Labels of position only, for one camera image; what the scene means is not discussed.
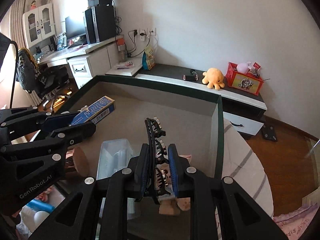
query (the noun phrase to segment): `wooden floor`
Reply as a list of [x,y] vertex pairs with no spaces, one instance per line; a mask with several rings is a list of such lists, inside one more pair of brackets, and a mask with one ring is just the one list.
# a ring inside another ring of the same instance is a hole
[[271,186],[274,216],[287,214],[301,207],[301,200],[317,187],[309,148],[304,135],[272,123],[277,142],[263,139],[261,132],[247,140],[260,159]]

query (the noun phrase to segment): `clear plastic container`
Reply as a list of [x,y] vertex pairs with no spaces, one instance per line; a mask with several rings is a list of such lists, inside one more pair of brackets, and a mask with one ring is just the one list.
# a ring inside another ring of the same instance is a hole
[[126,168],[133,157],[133,150],[127,139],[104,141],[101,145],[97,179],[111,177]]
[[[119,170],[126,168],[134,154],[127,139],[104,141],[101,145],[98,162],[97,179],[111,177]],[[102,200],[99,216],[102,217],[105,198]],[[140,216],[140,209],[134,199],[128,198],[127,218],[133,219]]]

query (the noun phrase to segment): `drawer handle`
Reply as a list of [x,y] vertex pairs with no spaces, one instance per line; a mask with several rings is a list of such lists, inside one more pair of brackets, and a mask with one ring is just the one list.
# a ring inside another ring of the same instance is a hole
[[235,124],[235,123],[233,123],[233,122],[231,122],[231,124],[232,124],[233,126],[240,126],[240,127],[243,127],[243,125],[242,125],[242,124]]

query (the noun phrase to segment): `red basket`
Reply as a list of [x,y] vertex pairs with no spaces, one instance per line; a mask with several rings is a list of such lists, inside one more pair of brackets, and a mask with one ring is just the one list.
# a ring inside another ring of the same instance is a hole
[[264,81],[261,77],[256,78],[251,73],[242,74],[237,71],[237,64],[229,62],[226,74],[228,86],[237,88],[254,95],[259,95],[259,91]]

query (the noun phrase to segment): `stuffed toy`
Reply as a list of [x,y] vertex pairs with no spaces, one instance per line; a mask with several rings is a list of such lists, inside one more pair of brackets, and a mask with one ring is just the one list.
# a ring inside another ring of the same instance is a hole
[[237,71],[242,74],[247,74],[247,72],[251,69],[250,64],[251,64],[251,62],[238,64]]
[[216,68],[209,68],[207,72],[204,72],[204,78],[202,79],[203,84],[208,84],[207,88],[214,88],[220,90],[220,87],[224,88],[223,74]]
[[[191,155],[180,155],[180,157],[186,158],[189,163],[191,161]],[[159,169],[163,169],[167,176],[167,181],[169,184],[170,189],[166,188],[166,190],[172,192],[172,182],[171,182],[171,176],[170,176],[170,168],[169,164],[164,163],[159,165]],[[190,205],[190,198],[172,198],[170,196],[164,198],[163,200],[160,200],[160,207],[159,207],[159,214],[162,215],[170,215],[170,216],[177,216],[180,215],[180,210],[182,211],[188,211],[191,207]]]

